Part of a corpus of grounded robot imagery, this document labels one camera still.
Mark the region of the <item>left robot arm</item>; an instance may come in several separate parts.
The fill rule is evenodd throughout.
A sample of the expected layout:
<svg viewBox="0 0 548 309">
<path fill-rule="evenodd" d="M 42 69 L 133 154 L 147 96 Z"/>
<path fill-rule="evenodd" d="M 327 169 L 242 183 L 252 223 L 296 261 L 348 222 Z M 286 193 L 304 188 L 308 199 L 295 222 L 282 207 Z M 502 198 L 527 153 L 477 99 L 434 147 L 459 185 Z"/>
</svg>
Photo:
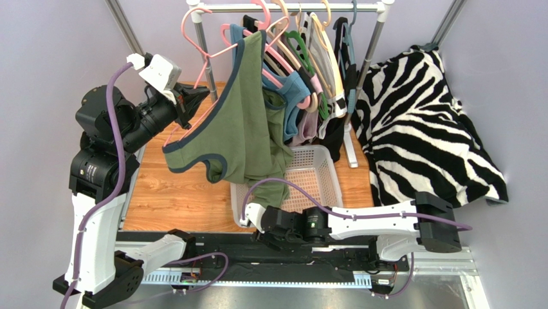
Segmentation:
<svg viewBox="0 0 548 309">
<path fill-rule="evenodd" d="M 120 303 L 151 272 L 196 256 L 195 237 L 178 229 L 140 248 L 115 248 L 132 176 L 140 166 L 136 153 L 173 122 L 189 127 L 209 89 L 177 83 L 175 101 L 151 86 L 145 93 L 146 101 L 134 105 L 118 88 L 113 90 L 121 151 L 108 114 L 106 86 L 87 92 L 75 115 L 83 133 L 69 177 L 75 212 L 73 251 L 68 271 L 54 280 L 53 289 L 80 294 L 86 308 Z"/>
</svg>

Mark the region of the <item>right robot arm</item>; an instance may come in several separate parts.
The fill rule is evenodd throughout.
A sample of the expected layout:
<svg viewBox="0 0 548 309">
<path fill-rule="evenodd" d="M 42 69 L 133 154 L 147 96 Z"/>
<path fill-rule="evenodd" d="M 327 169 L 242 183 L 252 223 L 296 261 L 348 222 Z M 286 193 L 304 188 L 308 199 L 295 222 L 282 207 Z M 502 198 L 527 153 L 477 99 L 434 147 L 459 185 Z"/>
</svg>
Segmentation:
<svg viewBox="0 0 548 309">
<path fill-rule="evenodd" d="M 256 239 L 277 251 L 370 236 L 371 258 L 380 261 L 397 261 L 420 249 L 459 252 L 459 231 L 466 228 L 455 221 L 451 203 L 428 192 L 383 207 L 310 207 L 288 212 L 249 203 L 242 212 L 241 223 L 254 225 Z"/>
</svg>

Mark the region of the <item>blue tank top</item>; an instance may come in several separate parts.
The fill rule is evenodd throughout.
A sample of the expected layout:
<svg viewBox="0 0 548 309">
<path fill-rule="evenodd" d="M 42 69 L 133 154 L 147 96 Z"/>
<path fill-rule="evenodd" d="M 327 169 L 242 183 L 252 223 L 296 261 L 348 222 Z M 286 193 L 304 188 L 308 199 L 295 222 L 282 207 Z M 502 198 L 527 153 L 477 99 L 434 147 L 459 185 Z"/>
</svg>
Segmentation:
<svg viewBox="0 0 548 309">
<path fill-rule="evenodd" d="M 297 73 L 289 77 L 276 76 L 279 88 L 263 75 L 270 72 L 264 64 L 266 34 L 244 35 L 242 26 L 230 25 L 233 71 L 222 92 L 221 102 L 240 104 L 244 140 L 253 145 L 268 144 L 273 138 L 284 143 L 298 133 L 295 123 L 297 104 L 310 95 Z"/>
</svg>

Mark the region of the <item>thin pink wire hanger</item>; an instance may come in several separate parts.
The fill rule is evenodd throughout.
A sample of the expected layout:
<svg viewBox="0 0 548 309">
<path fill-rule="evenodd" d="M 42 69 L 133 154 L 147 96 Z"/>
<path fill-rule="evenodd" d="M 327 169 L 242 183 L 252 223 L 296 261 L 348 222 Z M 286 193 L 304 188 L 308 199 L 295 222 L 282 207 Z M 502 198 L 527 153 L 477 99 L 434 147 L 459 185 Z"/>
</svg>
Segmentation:
<svg viewBox="0 0 548 309">
<path fill-rule="evenodd" d="M 181 33 L 183 34 L 184 38 L 201 54 L 203 60 L 203 67 L 201 68 L 198 78 L 194 83 L 194 89 L 197 89 L 204 74 L 206 74 L 206 81 L 208 83 L 208 86 L 210 87 L 210 98 L 212 99 L 212 105 L 198 118 L 198 122 L 204 119 L 207 114 L 211 112 L 212 108 L 215 106 L 219 98 L 217 86 L 214 80 L 211 59 L 216 58 L 224 53 L 228 53 L 229 51 L 237 47 L 236 44 L 233 44 L 227 46 L 225 49 L 217 53 L 209 53 L 207 50 L 205 34 L 202 26 L 203 18 L 201 16 L 203 14 L 213 14 L 213 11 L 206 8 L 203 3 L 198 2 L 196 5 L 189 8 L 188 12 L 184 15 L 181 21 Z M 192 19 L 192 22 L 195 26 L 196 35 L 199 39 L 198 43 L 194 42 L 186 33 L 185 26 L 186 21 L 189 17 Z"/>
</svg>

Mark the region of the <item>green tank top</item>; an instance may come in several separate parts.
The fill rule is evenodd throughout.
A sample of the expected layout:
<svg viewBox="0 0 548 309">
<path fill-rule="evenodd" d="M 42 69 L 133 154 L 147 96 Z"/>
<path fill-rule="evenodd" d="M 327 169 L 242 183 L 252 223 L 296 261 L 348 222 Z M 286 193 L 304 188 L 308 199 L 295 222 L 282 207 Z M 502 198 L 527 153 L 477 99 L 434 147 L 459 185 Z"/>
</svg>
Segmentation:
<svg viewBox="0 0 548 309">
<path fill-rule="evenodd" d="M 188 136 L 163 147 L 163 154 L 173 173 L 202 163 L 210 183 L 260 182 L 254 202 L 280 207 L 289 189 L 279 180 L 293 159 L 283 141 L 285 100 L 262 85 L 265 32 L 235 44 L 233 70 L 212 110 Z"/>
</svg>

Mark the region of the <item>thick pink plastic hanger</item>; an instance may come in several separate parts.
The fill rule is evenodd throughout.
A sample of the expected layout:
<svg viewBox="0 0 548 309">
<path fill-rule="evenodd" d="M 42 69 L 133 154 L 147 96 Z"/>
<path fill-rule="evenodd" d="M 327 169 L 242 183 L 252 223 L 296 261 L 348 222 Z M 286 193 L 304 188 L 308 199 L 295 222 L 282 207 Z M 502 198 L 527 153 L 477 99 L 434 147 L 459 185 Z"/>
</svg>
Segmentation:
<svg viewBox="0 0 548 309">
<path fill-rule="evenodd" d="M 266 66 L 272 71 L 272 73 L 267 73 L 266 76 L 272 83 L 280 88 L 282 87 L 282 83 L 275 80 L 275 77 L 296 77 L 297 81 L 300 81 L 307 91 L 307 95 L 297 102 L 297 107 L 299 109 L 310 108 L 312 103 L 310 90 L 299 75 L 302 66 L 297 61 L 297 58 L 289 51 L 288 47 L 282 42 L 282 36 L 289 27 L 289 14 L 285 2 L 271 1 L 271 3 L 278 5 L 283 13 L 282 20 L 278 22 L 271 19 L 271 13 L 265 1 L 251 1 L 251 3 L 261 7 L 264 14 L 264 20 L 254 21 L 253 25 L 256 26 L 258 30 L 267 30 L 267 27 L 273 25 L 273 27 L 266 32 L 267 37 L 271 40 L 268 43 L 270 48 L 266 49 L 265 61 Z"/>
</svg>

